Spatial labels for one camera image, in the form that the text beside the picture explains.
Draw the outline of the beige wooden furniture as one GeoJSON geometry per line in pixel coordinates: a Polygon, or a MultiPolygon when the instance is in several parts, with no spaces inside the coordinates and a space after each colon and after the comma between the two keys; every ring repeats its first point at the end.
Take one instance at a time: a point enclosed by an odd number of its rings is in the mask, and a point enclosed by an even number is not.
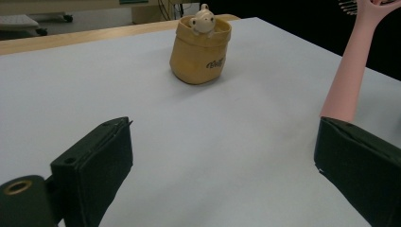
{"type": "Polygon", "coordinates": [[[175,5],[200,0],[0,0],[0,15],[40,14],[97,9],[130,8],[134,24],[169,21],[180,9],[175,5]]]}

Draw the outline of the yellow bag-shaped holder with bear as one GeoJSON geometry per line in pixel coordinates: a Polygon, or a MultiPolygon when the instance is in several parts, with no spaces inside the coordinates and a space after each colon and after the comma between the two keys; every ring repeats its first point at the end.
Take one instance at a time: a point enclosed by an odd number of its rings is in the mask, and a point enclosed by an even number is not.
{"type": "Polygon", "coordinates": [[[232,27],[201,4],[192,16],[179,20],[170,57],[173,74],[187,84],[217,79],[223,70],[232,27]]]}

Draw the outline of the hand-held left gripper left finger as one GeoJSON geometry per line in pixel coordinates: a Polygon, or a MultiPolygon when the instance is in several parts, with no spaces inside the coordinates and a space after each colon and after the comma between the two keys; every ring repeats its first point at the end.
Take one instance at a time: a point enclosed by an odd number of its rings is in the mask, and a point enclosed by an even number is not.
{"type": "Polygon", "coordinates": [[[97,126],[51,163],[67,227],[98,227],[133,165],[131,122],[97,126]]]}

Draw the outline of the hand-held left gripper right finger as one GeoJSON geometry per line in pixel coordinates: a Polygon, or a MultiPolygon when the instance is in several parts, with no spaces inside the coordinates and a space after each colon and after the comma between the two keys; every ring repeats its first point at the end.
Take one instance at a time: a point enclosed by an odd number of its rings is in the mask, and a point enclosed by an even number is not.
{"type": "Polygon", "coordinates": [[[323,117],[314,162],[372,227],[401,227],[401,148],[323,117]]]}

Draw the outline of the white chair base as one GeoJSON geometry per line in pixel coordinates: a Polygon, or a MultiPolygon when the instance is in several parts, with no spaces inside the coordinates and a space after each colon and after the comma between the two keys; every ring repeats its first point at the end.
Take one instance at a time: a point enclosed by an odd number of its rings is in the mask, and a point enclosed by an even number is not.
{"type": "Polygon", "coordinates": [[[0,16],[1,31],[28,31],[34,30],[40,36],[48,34],[47,29],[42,27],[36,20],[36,17],[50,17],[51,19],[62,19],[65,23],[72,23],[74,17],[66,12],[36,13],[36,14],[18,14],[0,16]]]}

